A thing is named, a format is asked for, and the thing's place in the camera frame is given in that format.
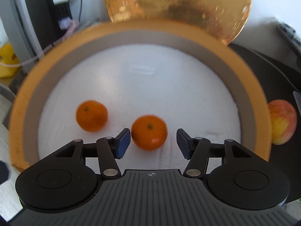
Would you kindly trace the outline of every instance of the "orange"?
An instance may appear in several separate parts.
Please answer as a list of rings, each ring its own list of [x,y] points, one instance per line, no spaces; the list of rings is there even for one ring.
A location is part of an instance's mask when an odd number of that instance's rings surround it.
[[[77,107],[76,122],[87,132],[99,131],[107,120],[108,110],[103,104],[95,100],[88,100]]]
[[[154,150],[165,143],[167,126],[161,118],[155,115],[144,115],[133,123],[131,136],[140,148]]]

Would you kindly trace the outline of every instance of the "apple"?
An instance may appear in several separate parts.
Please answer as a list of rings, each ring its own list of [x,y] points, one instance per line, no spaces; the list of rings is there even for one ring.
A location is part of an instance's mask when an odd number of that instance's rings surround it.
[[[286,100],[277,99],[268,104],[272,121],[272,143],[281,145],[290,140],[297,126],[295,108]]]

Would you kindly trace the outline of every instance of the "gold plate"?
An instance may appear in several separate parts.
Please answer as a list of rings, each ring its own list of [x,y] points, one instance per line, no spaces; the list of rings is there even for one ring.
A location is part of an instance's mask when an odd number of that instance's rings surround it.
[[[251,0],[105,0],[112,22],[175,19],[196,25],[228,45],[246,23]]]

